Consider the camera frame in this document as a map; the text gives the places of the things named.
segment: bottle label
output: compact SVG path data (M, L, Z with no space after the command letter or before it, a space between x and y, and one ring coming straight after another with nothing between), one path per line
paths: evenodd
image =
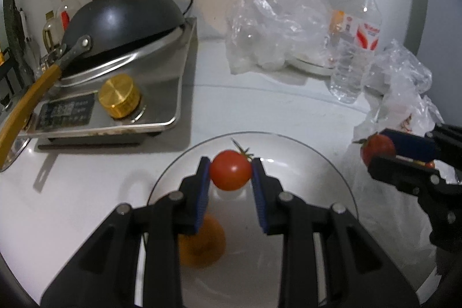
M379 26L361 21L356 32L355 42L363 49L375 51L379 34Z
M377 49L380 27L358 17L336 10L332 15L330 30L331 33L338 33L341 39L363 49Z
M69 14L66 11L61 12L61 22L62 22L62 27L64 30L68 28L69 25Z

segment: water bottle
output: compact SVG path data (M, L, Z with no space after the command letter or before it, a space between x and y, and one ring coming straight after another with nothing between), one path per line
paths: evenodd
M361 93L361 79L375 54L382 15L375 0L349 0L333 12L330 43L338 60L330 92L343 103L354 103Z

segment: glass plate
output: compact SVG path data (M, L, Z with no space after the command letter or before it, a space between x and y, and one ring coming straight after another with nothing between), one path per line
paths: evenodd
M212 160L222 150L235 150L232 139L262 158L266 173L277 177L284 190L317 206L341 202L357 216L350 188L327 158L297 140L263 132L231 133L193 146L166 168L154 185L148 204L176 190L185 176L196 172L202 156ZM263 234L250 183L235 192L221 191L211 183L207 212L225 230L226 252L209 268L181 268L184 306L276 308L282 236ZM325 291L322 269L319 263L320 300Z

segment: tomato stem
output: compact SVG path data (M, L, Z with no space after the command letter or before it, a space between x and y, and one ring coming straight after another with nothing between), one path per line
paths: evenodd
M244 148L240 146L236 140L234 140L233 138L231 138L231 140L233 144L237 147L237 149L239 149L239 153L241 153L249 161L251 161L252 158L255 157L255 154L249 153L250 148L247 148L246 150L244 150Z
M367 142L366 138L362 138L356 141L353 141L352 144L365 144Z

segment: yellow wooden handle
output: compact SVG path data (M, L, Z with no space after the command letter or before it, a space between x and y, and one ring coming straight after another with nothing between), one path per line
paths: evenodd
M11 111L4 126L0 130L0 167L4 165L8 152L18 137L18 133L24 128L25 123L31 116L35 106L42 99L43 95L61 77L61 68L53 64L39 79L32 84L24 97Z

